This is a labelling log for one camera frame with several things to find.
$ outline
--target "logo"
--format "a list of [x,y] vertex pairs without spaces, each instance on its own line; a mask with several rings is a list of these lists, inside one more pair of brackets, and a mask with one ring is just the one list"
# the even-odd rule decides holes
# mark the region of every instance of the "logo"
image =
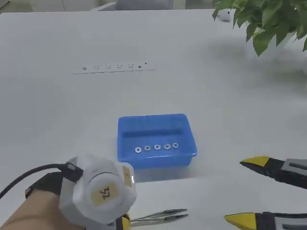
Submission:
[[103,191],[99,191],[102,194],[102,198],[105,200],[106,198],[110,197],[110,188],[107,187]]

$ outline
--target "tweezers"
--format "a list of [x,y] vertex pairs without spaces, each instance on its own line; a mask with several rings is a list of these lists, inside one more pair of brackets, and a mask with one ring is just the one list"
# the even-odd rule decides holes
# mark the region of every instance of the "tweezers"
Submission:
[[[140,217],[140,218],[136,218],[136,219],[131,219],[130,222],[141,222],[141,221],[167,222],[167,221],[171,221],[171,220],[177,220],[177,219],[181,219],[181,218],[184,218],[184,217],[188,216],[188,214],[175,215],[176,213],[185,212],[185,211],[187,211],[186,208],[169,209],[169,210],[164,210],[162,212],[156,212],[156,213],[144,216],[144,217]],[[164,216],[164,215],[168,215],[168,216],[167,217],[158,218],[158,216]]]

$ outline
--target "green plant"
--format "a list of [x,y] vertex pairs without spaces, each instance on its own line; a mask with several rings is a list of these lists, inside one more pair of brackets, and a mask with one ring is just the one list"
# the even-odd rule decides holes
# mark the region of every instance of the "green plant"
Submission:
[[307,35],[307,0],[220,0],[216,3],[214,19],[220,10],[236,9],[233,26],[241,27],[248,22],[246,41],[253,37],[258,56],[275,35],[277,45],[290,32],[295,32],[297,39]]

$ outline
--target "yellow label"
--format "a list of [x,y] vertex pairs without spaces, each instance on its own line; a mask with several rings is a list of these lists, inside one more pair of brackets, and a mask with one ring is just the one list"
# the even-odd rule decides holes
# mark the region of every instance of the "yellow label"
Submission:
[[105,187],[101,187],[91,194],[91,199],[95,207],[118,197],[118,189],[114,183],[110,183]]
[[130,169],[126,166],[123,166],[123,173],[125,186],[132,188]]

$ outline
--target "black cable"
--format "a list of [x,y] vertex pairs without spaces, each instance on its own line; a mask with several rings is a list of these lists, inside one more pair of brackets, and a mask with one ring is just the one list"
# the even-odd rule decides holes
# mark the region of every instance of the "black cable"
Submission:
[[34,173],[37,173],[37,172],[40,172],[40,171],[43,171],[43,170],[46,170],[46,169],[59,169],[62,171],[63,169],[63,164],[46,164],[46,165],[43,165],[43,166],[39,166],[37,168],[34,168],[34,169],[31,169],[27,172],[25,172],[24,174],[22,174],[21,176],[17,177],[13,182],[11,182],[1,193],[0,193],[0,199],[2,197],[4,197],[5,194],[7,194],[8,191],[10,191],[15,185],[17,185],[20,181],[22,181],[24,178],[34,174]]

